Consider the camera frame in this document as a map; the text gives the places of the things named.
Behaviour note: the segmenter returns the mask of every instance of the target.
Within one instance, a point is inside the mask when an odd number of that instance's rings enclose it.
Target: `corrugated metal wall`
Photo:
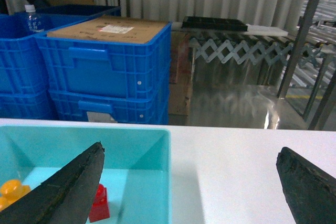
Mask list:
[[[304,0],[119,0],[122,16],[181,22],[184,16],[237,18],[251,25],[295,29]],[[118,5],[118,0],[94,0]],[[24,0],[8,0],[11,13],[24,10]]]

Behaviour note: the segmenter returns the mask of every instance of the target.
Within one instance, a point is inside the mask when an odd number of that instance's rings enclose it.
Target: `reflective floor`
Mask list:
[[[321,102],[321,99],[324,95],[325,90],[326,90],[325,88],[320,88],[317,93],[316,99],[313,103],[310,114],[307,118],[308,125],[311,123],[316,113],[316,110]],[[290,88],[288,90],[286,100],[291,104],[293,108],[295,108],[296,111],[298,111],[300,114],[303,114],[306,108],[308,99],[310,97],[310,94],[311,94],[311,89]],[[336,106],[331,111],[331,114],[328,117],[323,127],[323,130],[324,131],[336,131]]]
[[[276,98],[274,87],[226,85],[194,86],[190,126],[255,129],[307,129],[306,123],[285,100]]]

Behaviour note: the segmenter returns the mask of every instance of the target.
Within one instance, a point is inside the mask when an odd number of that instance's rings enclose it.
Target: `white table surface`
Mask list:
[[[295,224],[276,170],[284,146],[336,177],[336,132],[0,119],[8,124],[170,130],[174,224]]]

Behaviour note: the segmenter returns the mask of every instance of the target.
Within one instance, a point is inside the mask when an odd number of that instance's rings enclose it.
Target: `red lego brick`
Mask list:
[[[95,222],[110,218],[109,203],[107,201],[107,189],[99,184],[93,205],[90,210],[89,220]]]

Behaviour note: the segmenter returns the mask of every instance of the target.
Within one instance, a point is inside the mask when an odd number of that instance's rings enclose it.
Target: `light blue plastic bin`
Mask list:
[[[18,178],[34,189],[97,141],[105,148],[100,182],[107,187],[111,213],[97,224],[171,224],[166,130],[2,126],[0,183]]]

